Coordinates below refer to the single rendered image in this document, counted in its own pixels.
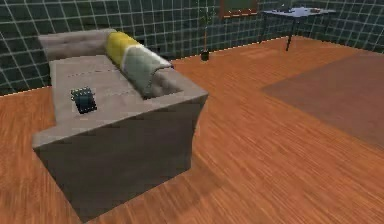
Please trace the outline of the thin floor lamp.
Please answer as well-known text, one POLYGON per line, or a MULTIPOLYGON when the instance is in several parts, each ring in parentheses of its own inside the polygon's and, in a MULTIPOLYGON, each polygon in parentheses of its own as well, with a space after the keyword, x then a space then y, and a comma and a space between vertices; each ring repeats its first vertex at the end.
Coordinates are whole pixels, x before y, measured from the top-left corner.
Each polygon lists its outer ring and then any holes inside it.
POLYGON ((208 26, 212 21, 212 18, 216 15, 215 7, 209 6, 206 0, 199 0, 199 19, 200 24, 203 27, 204 31, 204 42, 203 50, 201 51, 200 57, 202 61, 209 60, 209 50, 207 48, 207 36, 208 36, 208 26))

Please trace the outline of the grey brown sofa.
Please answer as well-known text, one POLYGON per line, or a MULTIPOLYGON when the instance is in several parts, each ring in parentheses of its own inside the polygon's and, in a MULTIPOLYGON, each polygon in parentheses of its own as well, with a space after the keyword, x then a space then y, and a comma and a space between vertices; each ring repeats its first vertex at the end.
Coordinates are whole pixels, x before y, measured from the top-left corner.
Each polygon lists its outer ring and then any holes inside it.
POLYGON ((39 36, 49 62, 55 124, 32 148, 82 222, 191 166, 192 139, 207 92, 172 68, 144 98, 107 56, 100 29, 39 36), (89 87, 95 111, 80 114, 72 89, 89 87))

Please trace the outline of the yellow and grey pillow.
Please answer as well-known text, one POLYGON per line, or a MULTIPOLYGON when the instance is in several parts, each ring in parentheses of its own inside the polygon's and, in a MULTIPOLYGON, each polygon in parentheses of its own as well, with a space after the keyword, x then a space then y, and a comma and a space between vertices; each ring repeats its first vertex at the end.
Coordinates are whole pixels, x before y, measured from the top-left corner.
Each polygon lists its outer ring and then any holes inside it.
POLYGON ((123 32, 111 32, 105 45, 107 56, 133 82, 144 98, 152 97, 152 78, 156 71, 173 65, 123 32))

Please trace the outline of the dark teal remote control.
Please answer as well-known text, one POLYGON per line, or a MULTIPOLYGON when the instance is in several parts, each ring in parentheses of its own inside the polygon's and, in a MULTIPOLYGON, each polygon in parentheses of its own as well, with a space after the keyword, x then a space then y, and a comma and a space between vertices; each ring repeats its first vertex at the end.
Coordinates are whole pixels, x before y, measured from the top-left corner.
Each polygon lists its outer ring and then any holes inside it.
POLYGON ((72 89, 70 93, 71 100, 75 102, 77 110, 80 114, 85 114, 97 109, 94 94, 89 87, 72 89))

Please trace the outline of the black legged blue table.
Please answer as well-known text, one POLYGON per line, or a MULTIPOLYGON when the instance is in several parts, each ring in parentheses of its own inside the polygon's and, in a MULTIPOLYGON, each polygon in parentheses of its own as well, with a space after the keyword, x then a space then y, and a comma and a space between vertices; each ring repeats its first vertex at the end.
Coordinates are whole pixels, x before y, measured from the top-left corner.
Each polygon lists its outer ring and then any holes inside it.
POLYGON ((292 25, 291 25, 291 28, 290 28, 290 31, 288 34, 288 40, 287 40, 287 44, 286 44, 286 51, 289 50, 292 36, 294 35, 296 29, 299 27, 301 20, 304 18, 325 16, 327 18, 327 20, 325 23, 323 33, 326 33, 327 29, 329 27, 329 23, 331 21, 331 16, 334 15, 336 13, 336 11, 332 10, 332 9, 318 8, 318 9, 321 9, 321 11, 319 13, 311 13, 310 9, 312 9, 312 8, 296 7, 296 8, 291 8, 287 12, 282 12, 282 11, 278 11, 278 10, 262 11, 261 15, 262 15, 263 22, 262 22, 262 30, 258 36, 258 43, 262 43, 264 40, 264 35, 265 35, 265 31, 266 31, 266 26, 267 26, 267 20, 268 20, 269 16, 286 18, 286 19, 289 19, 292 21, 292 25))

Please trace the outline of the brown framed wall picture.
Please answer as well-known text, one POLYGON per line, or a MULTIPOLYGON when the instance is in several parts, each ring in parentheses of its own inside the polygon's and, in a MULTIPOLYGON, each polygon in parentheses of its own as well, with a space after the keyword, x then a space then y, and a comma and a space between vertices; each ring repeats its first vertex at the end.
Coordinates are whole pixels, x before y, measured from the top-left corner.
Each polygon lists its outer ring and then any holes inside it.
POLYGON ((221 18, 254 15, 258 12, 258 0, 220 0, 221 18))

